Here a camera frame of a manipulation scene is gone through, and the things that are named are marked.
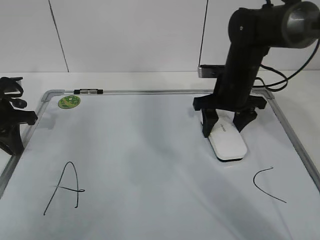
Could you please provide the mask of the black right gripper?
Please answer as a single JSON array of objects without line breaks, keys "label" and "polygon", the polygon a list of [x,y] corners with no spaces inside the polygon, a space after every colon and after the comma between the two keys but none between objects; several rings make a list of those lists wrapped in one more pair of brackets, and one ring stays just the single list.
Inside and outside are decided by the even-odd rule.
[{"label": "black right gripper", "polygon": [[246,102],[239,106],[218,100],[213,93],[195,97],[192,106],[195,111],[202,114],[202,133],[208,138],[212,132],[214,125],[219,120],[216,109],[235,112],[233,124],[240,133],[249,123],[257,118],[255,108],[263,110],[267,105],[267,101],[262,96],[249,95]]}]

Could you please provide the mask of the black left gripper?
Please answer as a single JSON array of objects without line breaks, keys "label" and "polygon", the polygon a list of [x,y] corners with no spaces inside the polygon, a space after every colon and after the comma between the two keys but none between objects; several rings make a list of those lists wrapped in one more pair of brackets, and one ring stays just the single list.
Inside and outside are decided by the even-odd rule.
[{"label": "black left gripper", "polygon": [[0,148],[11,156],[21,155],[25,149],[20,125],[33,126],[38,120],[34,111],[24,110],[28,104],[21,99],[22,80],[23,77],[0,78]]}]

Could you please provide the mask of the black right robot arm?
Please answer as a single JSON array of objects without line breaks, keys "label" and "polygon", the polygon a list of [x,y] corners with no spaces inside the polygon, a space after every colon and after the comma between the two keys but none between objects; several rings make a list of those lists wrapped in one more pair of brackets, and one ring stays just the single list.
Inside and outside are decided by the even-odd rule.
[{"label": "black right robot arm", "polygon": [[216,79],[213,92],[196,97],[193,108],[202,114],[202,133],[211,134],[218,110],[233,112],[233,124],[242,131],[257,118],[266,100],[251,95],[263,58],[271,48],[304,49],[320,41],[320,10],[311,1],[267,1],[259,9],[241,7],[228,23],[230,48],[223,65],[199,64],[198,76]]}]

